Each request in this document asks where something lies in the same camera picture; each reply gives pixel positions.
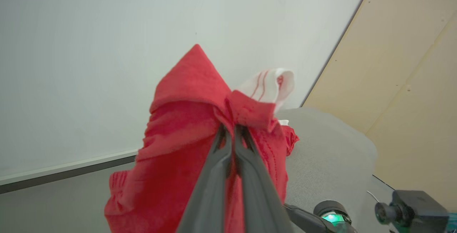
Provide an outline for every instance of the wire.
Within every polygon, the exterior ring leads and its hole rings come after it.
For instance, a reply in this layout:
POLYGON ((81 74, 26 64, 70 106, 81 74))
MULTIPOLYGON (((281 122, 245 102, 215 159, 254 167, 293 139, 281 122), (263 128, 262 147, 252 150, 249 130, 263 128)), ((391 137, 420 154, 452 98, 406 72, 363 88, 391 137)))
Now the wire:
POLYGON ((367 193, 370 194, 376 200, 376 202, 379 202, 379 200, 374 196, 374 194, 372 194, 370 191, 367 191, 367 193))

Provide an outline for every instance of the gathered red fabric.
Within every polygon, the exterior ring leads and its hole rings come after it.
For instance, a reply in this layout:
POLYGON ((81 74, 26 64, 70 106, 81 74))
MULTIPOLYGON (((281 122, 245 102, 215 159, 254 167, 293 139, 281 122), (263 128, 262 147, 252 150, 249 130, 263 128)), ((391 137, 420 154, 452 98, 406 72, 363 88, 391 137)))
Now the gathered red fabric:
MULTIPOLYGON (((285 159, 298 140, 274 118, 274 103, 231 91, 199 45, 162 79, 150 107, 144 146, 129 171, 110 176, 105 217, 113 233, 173 233, 178 227, 219 125, 233 137, 248 126, 284 202, 285 159)), ((241 179, 234 168, 226 181, 225 232, 243 232, 241 179)))

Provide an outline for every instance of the beige wall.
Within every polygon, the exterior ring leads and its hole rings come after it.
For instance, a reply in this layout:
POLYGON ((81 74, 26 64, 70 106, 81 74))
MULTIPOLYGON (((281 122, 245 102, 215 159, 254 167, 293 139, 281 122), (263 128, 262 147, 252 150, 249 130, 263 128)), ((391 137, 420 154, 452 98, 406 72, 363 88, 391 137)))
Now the beige wall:
POLYGON ((304 106, 377 146, 375 175, 457 210, 457 0, 364 0, 304 106))

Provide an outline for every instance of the green light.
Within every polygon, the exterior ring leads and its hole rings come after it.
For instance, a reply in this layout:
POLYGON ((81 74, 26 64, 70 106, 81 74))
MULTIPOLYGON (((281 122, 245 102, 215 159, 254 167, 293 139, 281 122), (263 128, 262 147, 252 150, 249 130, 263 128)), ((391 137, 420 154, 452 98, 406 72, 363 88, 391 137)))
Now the green light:
POLYGON ((322 217, 324 220, 328 220, 330 223, 341 223, 344 222, 344 218, 340 214, 329 214, 325 217, 322 217))

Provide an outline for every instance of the white trim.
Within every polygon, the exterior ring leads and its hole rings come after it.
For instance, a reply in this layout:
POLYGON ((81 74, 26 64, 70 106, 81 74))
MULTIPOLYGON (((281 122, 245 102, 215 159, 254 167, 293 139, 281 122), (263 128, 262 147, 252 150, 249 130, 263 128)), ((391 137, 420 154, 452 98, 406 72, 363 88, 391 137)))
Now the white trim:
POLYGON ((5 184, 9 184, 9 183, 14 183, 14 182, 18 182, 18 181, 27 180, 27 179, 33 179, 33 178, 42 177, 42 176, 47 176, 47 175, 51 175, 51 174, 55 174, 55 173, 59 173, 59 172, 67 171, 67 170, 95 165, 98 163, 106 163, 106 162, 114 161, 117 159, 137 155, 137 153, 138 153, 137 149, 126 150, 126 151, 119 152, 119 153, 113 153, 113 154, 100 156, 100 157, 96 157, 96 158, 91 158, 91 159, 87 159, 87 160, 82 160, 82 161, 77 161, 77 162, 73 162, 73 163, 65 163, 65 164, 51 166, 51 167, 47 167, 47 168, 41 168, 41 169, 1 176, 0 185, 5 185, 5 184))

